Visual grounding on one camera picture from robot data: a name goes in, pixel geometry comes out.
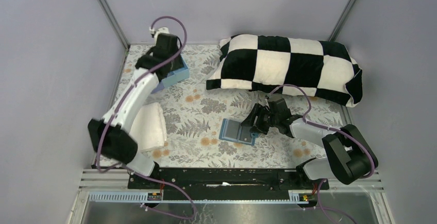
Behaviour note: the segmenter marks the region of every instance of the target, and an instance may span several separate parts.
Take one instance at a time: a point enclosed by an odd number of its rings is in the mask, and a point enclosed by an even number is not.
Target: black and white pillow
[[[282,84],[347,107],[361,101],[362,70],[338,42],[236,35],[220,41],[220,64],[206,89],[270,92]],[[293,87],[277,93],[301,95]]]

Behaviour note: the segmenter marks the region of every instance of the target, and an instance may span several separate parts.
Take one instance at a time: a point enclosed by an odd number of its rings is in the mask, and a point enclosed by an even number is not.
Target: floral mat
[[[137,59],[150,46],[133,45],[123,69],[117,90],[119,98],[135,70]],[[151,94],[145,104],[159,102],[164,110],[167,142],[161,149],[146,152],[164,167],[244,167],[294,168],[313,158],[322,158],[322,147],[300,139],[291,139],[271,128],[254,146],[219,140],[224,118],[243,121],[257,102],[265,104],[265,93],[247,90],[206,90],[205,81],[219,64],[217,45],[187,45],[182,57],[190,70],[190,78],[158,93]],[[303,96],[283,96],[293,114],[308,108]],[[340,105],[311,97],[310,120],[340,126]],[[115,161],[101,158],[101,166]]]

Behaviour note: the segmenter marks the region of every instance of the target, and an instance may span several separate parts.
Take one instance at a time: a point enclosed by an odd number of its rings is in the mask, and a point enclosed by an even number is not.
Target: white wall
[[[338,39],[363,68],[352,115],[397,224],[437,219],[436,17],[435,0],[358,0]]]
[[[188,41],[218,43],[237,33],[326,40],[348,0],[107,0],[130,43],[152,42],[161,15],[179,18]],[[174,22],[160,22],[182,36]]]
[[[64,223],[124,49],[97,0],[0,0],[0,223]]]

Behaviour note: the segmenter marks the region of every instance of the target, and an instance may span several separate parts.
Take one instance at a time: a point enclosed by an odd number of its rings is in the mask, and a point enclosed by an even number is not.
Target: metal frame
[[[356,1],[357,0],[349,0],[347,2],[346,7],[344,7],[344,10],[341,13],[340,18],[334,27],[334,30],[332,31],[331,35],[329,36],[328,41],[335,41],[337,39],[337,37],[340,34],[340,31],[343,28],[344,23],[346,22],[349,14],[350,14],[351,9],[353,8]]]
[[[108,2],[106,0],[97,0],[100,4],[100,6],[103,9],[103,12],[105,13],[106,17],[109,20],[109,23],[111,24],[112,28],[114,29],[115,34],[119,38],[120,42],[123,44],[124,48],[126,50],[129,49],[129,42],[126,39],[126,36],[124,35],[119,23],[117,22],[117,19],[115,19],[114,13],[112,13],[111,8],[109,8]]]
[[[107,1],[106,0],[98,0],[98,1],[105,12],[105,15],[110,21],[111,26],[116,32],[118,38],[120,39],[123,46],[126,48],[126,52],[128,53],[128,49],[130,45],[128,44],[128,41],[124,36],[124,33],[121,30],[118,22],[116,21],[114,14],[109,8]],[[348,1],[342,14],[340,15],[339,20],[335,25],[334,30],[332,31],[329,37],[329,41],[336,40],[356,1],[357,0]],[[121,70],[120,70],[121,73],[118,79],[121,78],[122,69],[126,61],[127,53],[123,60],[123,63],[121,64]],[[118,84],[115,86],[115,89],[113,91],[110,105],[112,104],[112,101],[115,99],[117,88],[118,88]],[[352,116],[346,107],[341,108],[340,115],[344,124],[354,123]],[[84,169],[81,177],[81,182],[79,185],[79,191],[74,206],[72,208],[70,218],[67,220],[67,223],[81,224],[83,216],[86,211],[86,206],[88,204],[88,201],[96,200],[98,198],[95,196],[95,194],[103,193],[109,197],[111,196],[111,194],[119,195],[120,193],[123,193],[122,195],[127,194],[130,196],[136,196],[136,195],[140,196],[140,195],[144,195],[144,193],[147,192],[156,191],[154,189],[143,189],[143,190],[128,189],[127,188],[128,180],[129,180],[128,171],[124,169],[113,169],[106,174],[100,174],[96,169]],[[379,223],[395,224],[391,210],[387,204],[385,191],[382,186],[378,171],[375,171],[375,174],[372,177],[368,179],[357,180],[350,185],[344,185],[340,181],[334,178],[329,179],[329,184],[330,184],[330,189],[325,192],[368,193],[369,197],[372,200]],[[274,204],[274,203],[287,203],[287,202],[295,203],[292,199],[295,197],[295,194],[301,194],[301,193],[311,193],[311,191],[308,190],[289,191],[289,195],[291,199],[290,201],[207,201],[204,200],[204,201],[195,201],[195,202],[196,203],[251,203],[251,204],[253,203]],[[188,201],[176,201],[176,202],[187,203]]]

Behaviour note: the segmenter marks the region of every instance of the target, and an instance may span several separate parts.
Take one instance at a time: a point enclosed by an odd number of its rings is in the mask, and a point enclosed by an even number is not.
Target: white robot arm
[[[159,82],[169,72],[183,67],[182,58],[178,55],[171,63],[160,67],[154,73],[147,74],[151,68],[164,62],[179,50],[178,38],[169,34],[166,27],[154,31],[153,36],[156,41],[155,46],[138,59],[129,87],[102,119],[92,119],[88,123],[91,142],[96,152],[103,130],[110,122],[104,137],[102,154],[120,161],[145,176],[151,175],[155,163],[139,151],[137,141],[129,135],[132,124],[147,97]]]

